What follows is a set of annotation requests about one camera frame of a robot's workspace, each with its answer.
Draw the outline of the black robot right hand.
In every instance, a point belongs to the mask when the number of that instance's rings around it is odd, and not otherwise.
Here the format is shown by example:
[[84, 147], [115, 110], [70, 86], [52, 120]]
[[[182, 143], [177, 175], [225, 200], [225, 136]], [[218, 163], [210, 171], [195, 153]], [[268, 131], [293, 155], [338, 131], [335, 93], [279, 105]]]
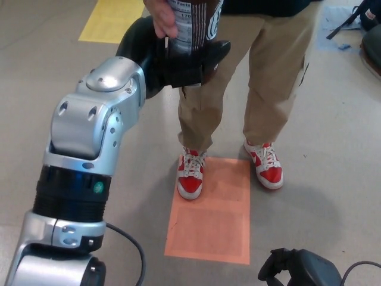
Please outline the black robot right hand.
[[291, 276], [287, 286], [337, 286], [342, 280], [331, 261], [306, 249], [272, 250], [258, 273], [258, 279], [267, 285], [283, 286], [276, 278], [282, 271], [288, 271]]

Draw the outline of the person's bare hand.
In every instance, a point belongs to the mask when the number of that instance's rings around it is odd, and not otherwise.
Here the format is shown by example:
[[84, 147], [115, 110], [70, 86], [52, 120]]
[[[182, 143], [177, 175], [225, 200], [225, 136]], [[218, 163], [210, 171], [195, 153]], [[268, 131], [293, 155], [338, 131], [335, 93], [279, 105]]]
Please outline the person's bare hand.
[[168, 1], [143, 0], [146, 9], [153, 19], [155, 33], [158, 38], [176, 38], [178, 29], [173, 10]]

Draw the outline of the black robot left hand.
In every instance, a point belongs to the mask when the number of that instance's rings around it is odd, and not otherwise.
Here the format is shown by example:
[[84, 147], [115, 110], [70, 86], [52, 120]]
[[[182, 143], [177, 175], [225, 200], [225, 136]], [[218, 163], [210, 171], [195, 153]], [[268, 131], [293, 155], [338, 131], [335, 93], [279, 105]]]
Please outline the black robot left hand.
[[140, 89], [140, 94], [150, 99], [166, 86], [183, 88], [207, 83], [230, 48], [229, 41], [217, 41], [206, 43], [196, 51], [180, 52], [174, 42], [157, 38], [153, 18], [148, 16], [129, 27], [116, 55], [141, 67], [145, 87]]

